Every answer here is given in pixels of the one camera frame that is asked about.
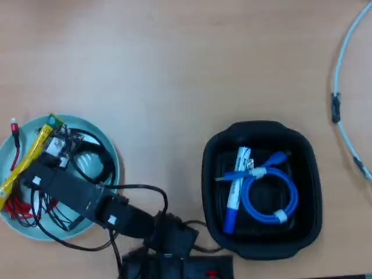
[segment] cable connector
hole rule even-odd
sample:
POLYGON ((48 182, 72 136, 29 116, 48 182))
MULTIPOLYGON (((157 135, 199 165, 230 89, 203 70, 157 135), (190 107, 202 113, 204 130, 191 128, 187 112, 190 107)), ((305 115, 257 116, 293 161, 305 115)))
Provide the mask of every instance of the cable connector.
POLYGON ((288 159, 289 153, 286 154, 283 151, 278 151, 272 154, 268 160, 262 165, 262 167, 276 166, 285 162, 288 159))
POLYGON ((341 120, 341 113, 339 110, 341 104, 341 93, 331 94, 331 110, 332 110, 332 122, 337 124, 341 120))
POLYGON ((357 165, 358 169, 362 172, 365 178, 372 182, 372 175, 371 172, 367 169, 364 163, 359 160, 357 157, 353 157, 355 164, 357 165))
POLYGON ((20 148, 19 127, 17 124, 17 120, 15 118, 12 118, 12 122, 10 123, 10 128, 12 129, 12 135, 14 138, 14 143, 15 143, 16 148, 20 148))

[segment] blue cable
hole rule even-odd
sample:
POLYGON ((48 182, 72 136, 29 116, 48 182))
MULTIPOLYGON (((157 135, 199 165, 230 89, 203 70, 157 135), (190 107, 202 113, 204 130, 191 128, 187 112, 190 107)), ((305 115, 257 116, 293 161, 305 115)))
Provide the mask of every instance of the blue cable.
MULTIPOLYGON (((282 179, 289 189, 289 203, 285 209, 282 211, 285 213, 286 219, 291 217, 298 205, 298 191, 290 179, 288 175, 286 175, 283 171, 279 169, 275 169, 274 167, 267 167, 266 168, 266 175, 276 176, 282 179)), ((253 183, 257 180, 254 176, 249 176, 246 178, 242 185, 242 194, 241 194, 241 202, 245 208, 245 210, 256 220, 264 223, 264 224, 281 224, 283 221, 275 214, 266 215, 258 212, 249 200, 249 192, 253 183)))
POLYGON ((284 152, 274 153, 263 165, 255 168, 251 171, 232 171, 224 173, 223 177, 216 178, 216 181, 231 181, 240 178, 245 178, 242 189, 241 189, 241 202, 245 210, 256 220, 264 224, 281 224, 285 222, 289 217, 291 217, 298 205, 298 191, 291 180, 291 178, 286 175, 283 171, 275 169, 273 165, 281 164, 286 161, 287 155, 284 152), (266 215, 258 212, 249 200, 249 191, 253 183, 262 178, 265 175, 276 176, 282 179, 289 189, 289 203, 285 209, 278 210, 272 215, 266 215))

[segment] black clip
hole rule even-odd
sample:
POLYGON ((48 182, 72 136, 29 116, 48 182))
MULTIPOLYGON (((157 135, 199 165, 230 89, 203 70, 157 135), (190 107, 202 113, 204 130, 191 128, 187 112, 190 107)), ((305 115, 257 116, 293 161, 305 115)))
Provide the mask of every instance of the black clip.
POLYGON ((332 122, 337 124, 341 120, 339 107, 341 104, 341 93, 337 92, 336 95, 331 94, 331 108, 332 108, 332 122))
POLYGON ((364 164, 361 160, 359 160, 357 157, 353 157, 355 164, 357 165, 358 169, 363 173, 365 178, 368 178, 367 173, 364 169, 364 164))

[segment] black device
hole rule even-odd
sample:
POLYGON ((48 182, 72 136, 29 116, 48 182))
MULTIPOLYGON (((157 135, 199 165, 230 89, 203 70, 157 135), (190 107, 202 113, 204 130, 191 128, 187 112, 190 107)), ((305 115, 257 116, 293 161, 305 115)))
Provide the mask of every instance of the black device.
POLYGON ((197 230, 172 214, 159 212, 151 216, 103 184, 93 184, 38 160, 31 163, 20 179, 24 185, 57 199, 103 228, 143 238, 146 247, 160 253, 187 257, 198 236, 197 230))
POLYGON ((123 257, 121 273, 127 279, 233 279, 233 257, 179 259, 161 253, 149 255, 146 248, 141 248, 123 257))

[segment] cable clip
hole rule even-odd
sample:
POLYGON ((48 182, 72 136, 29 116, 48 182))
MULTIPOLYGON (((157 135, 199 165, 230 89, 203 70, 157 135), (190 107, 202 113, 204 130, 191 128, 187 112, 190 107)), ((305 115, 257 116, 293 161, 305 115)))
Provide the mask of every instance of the cable clip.
POLYGON ((331 94, 331 110, 332 110, 332 122, 337 124, 341 120, 341 113, 339 110, 341 104, 341 93, 331 94))
POLYGON ((287 220, 288 220, 287 214, 285 214, 284 210, 282 210, 282 209, 279 209, 279 210, 275 211, 274 215, 279 219, 279 222, 281 224, 287 222, 287 220))
POLYGON ((256 167, 253 170, 251 170, 251 176, 253 176, 256 179, 261 179, 265 176, 267 173, 267 170, 265 167, 256 167))

